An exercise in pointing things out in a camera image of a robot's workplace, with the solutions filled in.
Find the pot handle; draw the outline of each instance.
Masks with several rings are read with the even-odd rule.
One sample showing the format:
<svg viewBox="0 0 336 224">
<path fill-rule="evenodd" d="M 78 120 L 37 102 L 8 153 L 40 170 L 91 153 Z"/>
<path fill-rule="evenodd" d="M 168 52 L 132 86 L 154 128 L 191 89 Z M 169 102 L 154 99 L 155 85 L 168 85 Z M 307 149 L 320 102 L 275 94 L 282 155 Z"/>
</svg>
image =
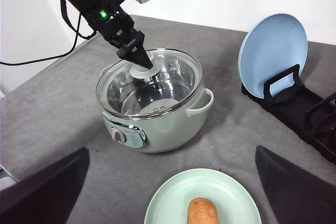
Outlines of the pot handle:
<svg viewBox="0 0 336 224">
<path fill-rule="evenodd" d="M 198 109 L 186 109 L 185 112 L 187 116 L 190 118 L 192 115 L 200 114 L 204 111 L 207 111 L 211 108 L 212 104 L 214 104 L 214 94 L 210 89 L 205 89 L 206 94 L 210 97 L 210 101 L 203 107 Z"/>
<path fill-rule="evenodd" d="M 106 67 L 103 68 L 103 70 L 100 72 L 100 76 L 102 76 L 103 74 L 105 74 L 105 72 L 111 67 L 112 65 L 108 65 Z"/>
</svg>

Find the black dish rack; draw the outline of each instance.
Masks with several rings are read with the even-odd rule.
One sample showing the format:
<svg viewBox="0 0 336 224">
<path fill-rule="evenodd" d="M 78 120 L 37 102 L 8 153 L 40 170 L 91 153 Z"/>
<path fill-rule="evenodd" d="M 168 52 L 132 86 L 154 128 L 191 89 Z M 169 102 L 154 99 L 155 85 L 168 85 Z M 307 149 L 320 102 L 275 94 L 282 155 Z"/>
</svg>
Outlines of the black dish rack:
<svg viewBox="0 0 336 224">
<path fill-rule="evenodd" d="M 296 64 L 265 81 L 263 99 L 249 93 L 243 84 L 241 92 L 336 164 L 336 92 L 325 99 L 315 94 L 302 83 L 299 69 Z M 272 97 L 271 84 L 289 74 L 293 74 L 294 85 Z"/>
</svg>

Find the light blue plate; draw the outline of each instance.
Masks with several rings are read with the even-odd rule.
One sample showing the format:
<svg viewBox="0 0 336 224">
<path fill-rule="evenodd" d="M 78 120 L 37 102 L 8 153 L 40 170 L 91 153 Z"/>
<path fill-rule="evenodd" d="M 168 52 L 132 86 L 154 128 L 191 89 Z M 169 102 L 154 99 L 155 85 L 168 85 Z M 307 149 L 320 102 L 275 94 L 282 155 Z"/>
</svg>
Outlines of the light blue plate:
<svg viewBox="0 0 336 224">
<path fill-rule="evenodd" d="M 245 188 L 230 176 L 211 169 L 191 169 L 168 179 L 148 205 L 145 224 L 186 224 L 189 202 L 211 200 L 219 223 L 261 224 L 258 208 Z"/>
<path fill-rule="evenodd" d="M 238 71 L 245 88 L 264 98 L 264 82 L 276 74 L 306 63 L 308 41 L 305 29 L 295 17 L 275 14 L 259 22 L 245 37 L 239 51 Z M 274 96 L 294 84 L 292 74 L 273 83 Z"/>
</svg>

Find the pot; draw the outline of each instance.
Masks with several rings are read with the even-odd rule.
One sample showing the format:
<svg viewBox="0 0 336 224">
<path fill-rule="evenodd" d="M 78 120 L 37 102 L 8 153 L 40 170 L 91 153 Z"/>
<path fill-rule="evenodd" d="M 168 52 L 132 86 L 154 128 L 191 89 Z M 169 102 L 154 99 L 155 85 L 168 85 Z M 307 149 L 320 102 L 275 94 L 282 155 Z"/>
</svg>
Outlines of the pot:
<svg viewBox="0 0 336 224">
<path fill-rule="evenodd" d="M 214 102 L 204 87 L 200 63 L 176 49 L 147 53 L 150 70 L 128 61 L 107 66 L 96 95 L 113 141 L 146 153 L 188 142 L 203 126 Z"/>
</svg>

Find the table surface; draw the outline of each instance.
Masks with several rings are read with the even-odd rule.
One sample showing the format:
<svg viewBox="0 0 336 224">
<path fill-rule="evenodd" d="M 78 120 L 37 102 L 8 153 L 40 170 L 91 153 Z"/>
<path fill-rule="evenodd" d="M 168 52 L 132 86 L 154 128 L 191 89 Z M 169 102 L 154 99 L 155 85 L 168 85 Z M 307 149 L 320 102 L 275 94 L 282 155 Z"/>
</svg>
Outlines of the table surface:
<svg viewBox="0 0 336 224">
<path fill-rule="evenodd" d="M 336 183 L 335 165 L 240 92 L 237 57 L 245 32 L 133 18 L 146 35 L 145 48 L 178 48 L 200 61 L 215 103 L 200 132 L 173 151 L 144 154 L 113 143 L 95 88 L 100 71 L 118 58 L 101 36 L 3 98 L 1 166 L 18 181 L 80 147 L 89 149 L 87 178 L 68 223 L 143 223 L 159 186 L 191 168 L 231 175 L 250 192 L 263 223 L 277 223 L 259 180 L 257 145 Z M 336 46 L 309 43 L 302 79 L 323 97 L 336 89 L 335 59 Z"/>
</svg>

